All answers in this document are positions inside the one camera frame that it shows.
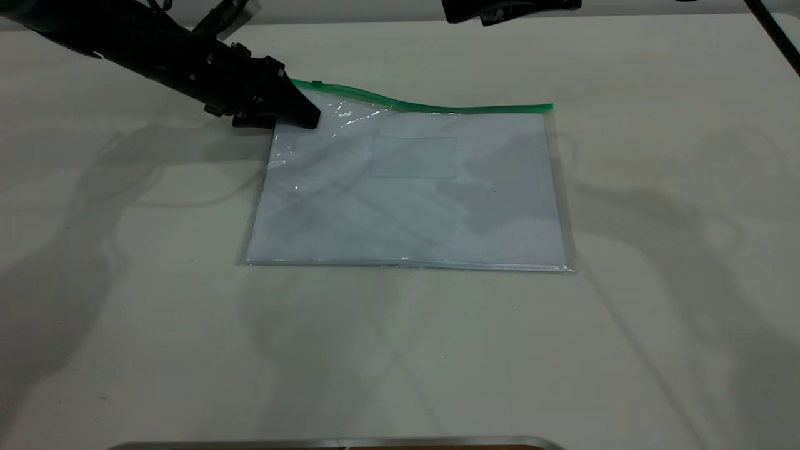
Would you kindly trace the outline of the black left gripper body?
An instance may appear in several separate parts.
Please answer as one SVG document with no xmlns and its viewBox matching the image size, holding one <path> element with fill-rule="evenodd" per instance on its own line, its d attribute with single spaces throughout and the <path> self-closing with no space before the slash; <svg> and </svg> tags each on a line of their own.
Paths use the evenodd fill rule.
<svg viewBox="0 0 800 450">
<path fill-rule="evenodd" d="M 204 43 L 204 111 L 243 122 L 291 119 L 286 99 L 291 84 L 285 64 L 273 57 L 252 57 L 245 46 Z"/>
</svg>

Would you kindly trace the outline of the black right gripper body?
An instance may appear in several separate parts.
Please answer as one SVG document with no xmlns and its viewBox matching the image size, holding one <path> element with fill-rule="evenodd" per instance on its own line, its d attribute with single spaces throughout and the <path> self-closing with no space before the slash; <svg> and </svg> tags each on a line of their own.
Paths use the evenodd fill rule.
<svg viewBox="0 0 800 450">
<path fill-rule="evenodd" d="M 582 1 L 442 1 L 449 24 L 477 18 L 485 28 L 532 14 L 575 11 L 582 5 Z"/>
</svg>

